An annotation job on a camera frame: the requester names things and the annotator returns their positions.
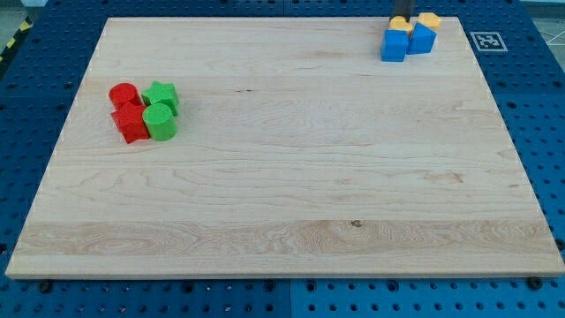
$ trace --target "wood grain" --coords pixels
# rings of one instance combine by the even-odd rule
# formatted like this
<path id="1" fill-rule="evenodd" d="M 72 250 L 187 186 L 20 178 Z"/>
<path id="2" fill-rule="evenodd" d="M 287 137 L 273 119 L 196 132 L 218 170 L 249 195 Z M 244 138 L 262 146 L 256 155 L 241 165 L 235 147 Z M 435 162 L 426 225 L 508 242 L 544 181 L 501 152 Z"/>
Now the wood grain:
<path id="1" fill-rule="evenodd" d="M 386 25 L 109 19 L 7 275 L 562 274 L 458 20 L 403 64 L 379 60 Z M 107 92 L 152 80 L 178 134 L 126 145 Z"/>

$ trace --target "blue block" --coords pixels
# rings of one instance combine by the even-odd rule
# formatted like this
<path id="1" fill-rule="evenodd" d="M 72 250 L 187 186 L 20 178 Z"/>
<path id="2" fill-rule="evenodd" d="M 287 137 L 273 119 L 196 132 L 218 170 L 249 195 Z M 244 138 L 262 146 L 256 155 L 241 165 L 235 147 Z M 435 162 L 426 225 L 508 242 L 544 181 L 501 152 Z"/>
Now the blue block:
<path id="1" fill-rule="evenodd" d="M 422 54 L 430 53 L 432 51 L 433 42 L 437 34 L 431 28 L 424 26 L 421 23 L 416 23 L 408 52 L 406 54 Z"/>
<path id="2" fill-rule="evenodd" d="M 408 32 L 387 30 L 382 37 L 380 59 L 384 62 L 402 62 L 408 49 Z"/>

